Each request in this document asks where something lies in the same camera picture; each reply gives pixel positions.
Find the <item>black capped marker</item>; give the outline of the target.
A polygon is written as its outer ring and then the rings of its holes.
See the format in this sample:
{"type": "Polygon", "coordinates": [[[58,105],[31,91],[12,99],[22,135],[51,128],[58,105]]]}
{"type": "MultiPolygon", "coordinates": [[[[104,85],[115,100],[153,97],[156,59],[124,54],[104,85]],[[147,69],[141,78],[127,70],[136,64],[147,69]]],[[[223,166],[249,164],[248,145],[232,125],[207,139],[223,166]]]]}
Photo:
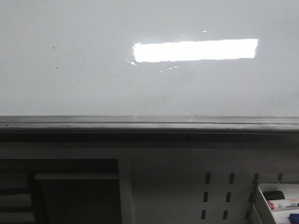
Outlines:
{"type": "Polygon", "coordinates": [[[265,191],[265,192],[263,192],[263,196],[266,201],[284,200],[285,199],[283,192],[280,190],[265,191]]]}

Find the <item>white glossy whiteboard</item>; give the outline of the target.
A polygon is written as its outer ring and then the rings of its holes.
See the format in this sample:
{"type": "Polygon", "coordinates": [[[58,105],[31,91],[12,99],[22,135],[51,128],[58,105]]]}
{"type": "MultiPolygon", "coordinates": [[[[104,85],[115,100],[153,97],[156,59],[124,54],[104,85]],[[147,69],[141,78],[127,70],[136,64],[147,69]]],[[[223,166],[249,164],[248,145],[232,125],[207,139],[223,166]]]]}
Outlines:
{"type": "Polygon", "coordinates": [[[3,0],[1,115],[299,114],[296,0],[3,0]]]}

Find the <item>red capped white marker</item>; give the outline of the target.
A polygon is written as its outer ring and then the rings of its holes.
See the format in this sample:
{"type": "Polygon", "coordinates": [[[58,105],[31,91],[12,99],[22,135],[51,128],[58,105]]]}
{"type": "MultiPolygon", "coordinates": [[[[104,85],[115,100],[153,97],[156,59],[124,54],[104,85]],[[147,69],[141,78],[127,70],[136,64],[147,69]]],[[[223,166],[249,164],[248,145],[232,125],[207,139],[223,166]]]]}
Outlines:
{"type": "Polygon", "coordinates": [[[267,204],[272,212],[299,209],[298,198],[268,200],[267,204]]]}

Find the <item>dark framed panel with ledge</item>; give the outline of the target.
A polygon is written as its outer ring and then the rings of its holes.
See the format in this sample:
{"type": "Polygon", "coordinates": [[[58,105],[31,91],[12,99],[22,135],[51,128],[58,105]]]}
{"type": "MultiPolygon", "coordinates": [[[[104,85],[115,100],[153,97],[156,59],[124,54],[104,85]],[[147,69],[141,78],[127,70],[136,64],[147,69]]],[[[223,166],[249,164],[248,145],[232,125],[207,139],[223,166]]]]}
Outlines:
{"type": "Polygon", "coordinates": [[[3,224],[120,224],[116,159],[1,160],[3,224]]]}

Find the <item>blue capped marker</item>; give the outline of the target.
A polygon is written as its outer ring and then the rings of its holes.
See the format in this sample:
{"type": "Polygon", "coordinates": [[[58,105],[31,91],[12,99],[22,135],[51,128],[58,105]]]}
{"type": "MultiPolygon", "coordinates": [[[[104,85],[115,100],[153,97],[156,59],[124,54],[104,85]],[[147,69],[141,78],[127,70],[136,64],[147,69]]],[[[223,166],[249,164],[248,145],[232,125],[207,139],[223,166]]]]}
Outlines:
{"type": "Polygon", "coordinates": [[[299,213],[291,213],[289,219],[291,224],[299,224],[299,213]]]}

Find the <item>white perforated pegboard panel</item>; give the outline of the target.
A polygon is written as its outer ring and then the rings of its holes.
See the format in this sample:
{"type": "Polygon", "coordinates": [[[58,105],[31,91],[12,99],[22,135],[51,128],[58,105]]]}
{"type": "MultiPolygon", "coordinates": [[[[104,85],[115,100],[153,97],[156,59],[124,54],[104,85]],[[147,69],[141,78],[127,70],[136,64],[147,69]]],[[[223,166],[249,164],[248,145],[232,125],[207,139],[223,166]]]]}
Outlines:
{"type": "Polygon", "coordinates": [[[259,183],[297,183],[298,150],[139,149],[118,158],[125,224],[250,224],[259,183]]]}

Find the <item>dark whiteboard marker tray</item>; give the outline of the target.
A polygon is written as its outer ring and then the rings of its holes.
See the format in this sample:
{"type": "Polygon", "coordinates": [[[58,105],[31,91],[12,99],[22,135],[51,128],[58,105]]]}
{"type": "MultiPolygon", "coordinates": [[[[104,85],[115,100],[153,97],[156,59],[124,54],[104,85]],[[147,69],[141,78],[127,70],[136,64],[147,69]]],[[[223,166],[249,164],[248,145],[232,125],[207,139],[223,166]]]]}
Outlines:
{"type": "Polygon", "coordinates": [[[7,135],[298,134],[298,117],[1,116],[7,135]]]}

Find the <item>white marker storage bin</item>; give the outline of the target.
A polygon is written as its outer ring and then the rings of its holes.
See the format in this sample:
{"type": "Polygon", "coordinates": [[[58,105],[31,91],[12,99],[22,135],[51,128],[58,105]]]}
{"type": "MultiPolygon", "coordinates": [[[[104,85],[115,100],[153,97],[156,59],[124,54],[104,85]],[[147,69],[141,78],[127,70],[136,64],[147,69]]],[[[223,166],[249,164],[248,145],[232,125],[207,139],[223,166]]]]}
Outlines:
{"type": "Polygon", "coordinates": [[[263,196],[265,191],[280,190],[283,192],[285,199],[299,198],[298,184],[281,184],[281,183],[260,183],[257,186],[255,202],[253,204],[254,212],[257,214],[261,224],[291,224],[289,215],[299,213],[299,210],[285,210],[272,212],[263,196]]]}

